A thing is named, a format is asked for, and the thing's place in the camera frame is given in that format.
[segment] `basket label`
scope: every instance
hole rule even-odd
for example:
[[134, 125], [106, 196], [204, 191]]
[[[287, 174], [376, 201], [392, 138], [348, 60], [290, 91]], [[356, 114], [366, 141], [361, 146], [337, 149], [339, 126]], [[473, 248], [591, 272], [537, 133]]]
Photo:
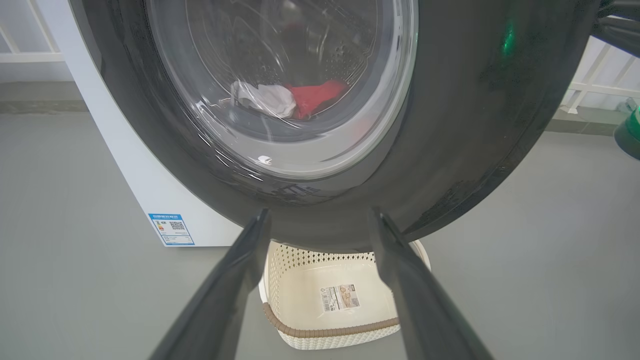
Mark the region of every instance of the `basket label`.
[[321, 288], [320, 296], [325, 313], [360, 307], [360, 300], [353, 284]]

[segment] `basket rim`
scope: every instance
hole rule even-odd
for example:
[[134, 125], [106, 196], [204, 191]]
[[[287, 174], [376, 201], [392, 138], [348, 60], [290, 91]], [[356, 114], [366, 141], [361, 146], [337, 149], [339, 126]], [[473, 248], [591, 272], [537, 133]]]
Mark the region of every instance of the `basket rim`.
[[365, 325], [351, 326], [351, 327], [339, 327], [336, 329], [322, 329], [322, 330], [299, 330], [286, 326], [282, 323], [271, 310], [271, 305], [268, 302], [262, 303], [264, 314], [267, 316], [269, 322], [278, 331], [292, 336], [294, 338], [331, 338], [334, 336], [356, 335], [363, 332], [378, 331], [386, 329], [387, 327], [400, 325], [400, 319], [397, 317], [381, 322], [368, 323]]

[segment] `green object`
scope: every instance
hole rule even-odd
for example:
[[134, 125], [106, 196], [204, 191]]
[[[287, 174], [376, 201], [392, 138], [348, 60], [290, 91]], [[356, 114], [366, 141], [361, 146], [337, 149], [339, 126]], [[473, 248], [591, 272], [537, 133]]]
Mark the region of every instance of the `green object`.
[[507, 22], [507, 28], [504, 33], [504, 40], [502, 41], [502, 55], [504, 57], [509, 57], [513, 54], [513, 47], [515, 44], [515, 33], [513, 31], [513, 21], [509, 20]]
[[613, 138], [624, 152], [640, 160], [640, 120], [639, 109], [627, 117], [613, 133]]

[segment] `white machine side panel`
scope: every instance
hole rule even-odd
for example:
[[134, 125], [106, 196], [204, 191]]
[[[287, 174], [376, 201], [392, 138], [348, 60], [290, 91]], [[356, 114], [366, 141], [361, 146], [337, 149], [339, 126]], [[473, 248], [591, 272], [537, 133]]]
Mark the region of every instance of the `white machine side panel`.
[[38, 0], [38, 5], [102, 137], [150, 226], [153, 225], [150, 213], [179, 214], [195, 246], [231, 245], [242, 228], [193, 195], [140, 140], [96, 69], [68, 1]]

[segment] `laundry basket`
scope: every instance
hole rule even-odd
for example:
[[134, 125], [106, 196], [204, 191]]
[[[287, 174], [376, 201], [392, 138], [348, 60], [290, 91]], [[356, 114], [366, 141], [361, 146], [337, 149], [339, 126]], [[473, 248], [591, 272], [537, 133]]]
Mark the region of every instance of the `laundry basket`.
[[[419, 241], [410, 244], [431, 268]], [[347, 347], [400, 329], [373, 252], [329, 254], [271, 242], [260, 298], [282, 339], [300, 350]]]

